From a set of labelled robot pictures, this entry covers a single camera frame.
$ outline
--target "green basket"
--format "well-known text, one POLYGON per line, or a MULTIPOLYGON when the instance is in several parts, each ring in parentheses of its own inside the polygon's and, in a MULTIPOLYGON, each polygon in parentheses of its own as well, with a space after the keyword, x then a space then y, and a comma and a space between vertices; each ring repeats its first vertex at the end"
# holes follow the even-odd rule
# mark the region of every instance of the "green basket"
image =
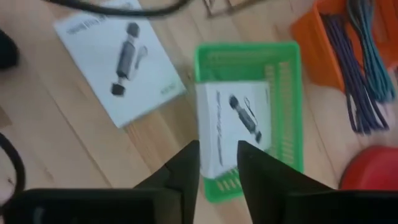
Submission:
MULTIPOLYGON (((195 54, 195 81, 266 80, 271 98, 271 148, 278 160, 303 172, 302 79, 300 50, 295 42, 276 44, 206 44, 195 54)), ((204 179, 210 202, 243 194, 238 170, 204 179)))

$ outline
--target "blue cable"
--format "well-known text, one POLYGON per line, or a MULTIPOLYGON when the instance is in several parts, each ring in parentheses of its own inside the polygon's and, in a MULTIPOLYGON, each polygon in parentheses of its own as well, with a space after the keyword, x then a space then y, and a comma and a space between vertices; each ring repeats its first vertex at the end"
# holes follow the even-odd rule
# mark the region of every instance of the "blue cable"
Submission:
POLYGON ((362 75, 361 67, 355 58, 352 43, 344 28, 343 17, 328 15, 321 15, 321 17, 341 68, 352 130, 359 134, 388 130, 389 126, 376 104, 375 97, 369 94, 370 84, 362 75), (355 104, 355 113, 353 113, 351 98, 355 104))
POLYGON ((379 103, 392 102, 396 92, 371 32, 374 0, 347 0, 346 8, 349 21, 361 43, 364 73, 369 83, 370 94, 379 103))

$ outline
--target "product box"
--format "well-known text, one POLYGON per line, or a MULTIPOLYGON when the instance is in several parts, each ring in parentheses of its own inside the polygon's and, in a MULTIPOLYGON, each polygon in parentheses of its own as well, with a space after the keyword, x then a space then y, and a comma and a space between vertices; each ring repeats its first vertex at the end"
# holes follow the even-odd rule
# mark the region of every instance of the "product box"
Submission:
MULTIPOLYGON (((141 8, 137 0, 104 5, 141 8)), ((58 21, 54 27, 119 128, 185 91, 146 19, 84 12, 58 21)))
POLYGON ((238 141, 271 146, 269 84, 262 81, 199 83, 197 110, 201 174, 217 178, 237 166, 238 141))

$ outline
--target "black sneaker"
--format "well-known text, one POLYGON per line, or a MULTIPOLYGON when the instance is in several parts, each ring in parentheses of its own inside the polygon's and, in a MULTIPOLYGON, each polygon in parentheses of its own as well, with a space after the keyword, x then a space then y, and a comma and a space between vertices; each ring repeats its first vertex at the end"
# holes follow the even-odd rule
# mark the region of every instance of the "black sneaker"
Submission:
POLYGON ((0 70, 16 66, 18 60, 17 45, 7 34, 0 30, 0 70))

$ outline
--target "orange basket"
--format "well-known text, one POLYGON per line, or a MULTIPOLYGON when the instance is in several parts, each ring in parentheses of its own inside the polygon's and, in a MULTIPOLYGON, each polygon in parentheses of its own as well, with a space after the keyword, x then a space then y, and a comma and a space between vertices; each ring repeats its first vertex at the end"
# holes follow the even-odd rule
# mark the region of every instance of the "orange basket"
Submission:
MULTIPOLYGON (((346 15, 346 0, 318 0, 291 29, 300 44, 302 60, 312 82, 344 91, 343 77, 329 43, 320 14, 346 15)), ((354 54, 362 65, 359 39, 349 22, 346 31, 353 43, 354 54)), ((398 0, 376 0, 373 37, 387 68, 398 63, 398 0)))

